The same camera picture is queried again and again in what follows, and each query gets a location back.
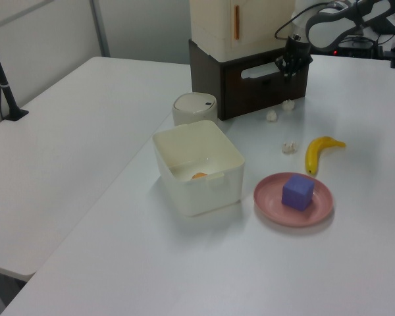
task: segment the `plate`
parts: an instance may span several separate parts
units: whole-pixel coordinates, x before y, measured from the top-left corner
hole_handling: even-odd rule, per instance
[[[312,200],[304,211],[282,204],[282,187],[288,179],[298,174],[315,182]],[[282,172],[264,178],[253,193],[255,205],[267,218],[281,225],[304,227],[321,222],[334,207],[332,194],[320,181],[305,174]]]

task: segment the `purple cube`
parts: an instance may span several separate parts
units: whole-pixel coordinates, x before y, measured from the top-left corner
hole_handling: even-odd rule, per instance
[[[304,211],[313,197],[315,182],[298,174],[282,187],[282,204]]]

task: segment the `popcorn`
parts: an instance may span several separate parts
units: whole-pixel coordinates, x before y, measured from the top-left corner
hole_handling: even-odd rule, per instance
[[[292,111],[292,110],[294,110],[295,104],[296,103],[292,100],[286,100],[286,101],[282,102],[282,109],[284,111]]]
[[[266,120],[268,122],[276,122],[278,119],[277,113],[274,110],[269,110],[266,114]]]
[[[288,142],[283,143],[282,145],[282,152],[283,153],[295,153],[297,151],[297,143],[296,142]]]

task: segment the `small round container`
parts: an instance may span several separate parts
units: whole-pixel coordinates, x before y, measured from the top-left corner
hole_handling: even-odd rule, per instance
[[[200,120],[211,120],[216,124],[218,121],[217,99],[207,93],[186,93],[172,105],[172,117],[175,126]]]

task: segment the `banana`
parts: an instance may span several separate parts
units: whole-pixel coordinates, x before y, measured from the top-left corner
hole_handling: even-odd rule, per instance
[[[317,164],[319,162],[321,151],[325,148],[334,146],[346,147],[346,144],[328,136],[315,138],[311,141],[305,153],[305,170],[308,174],[317,174]]]

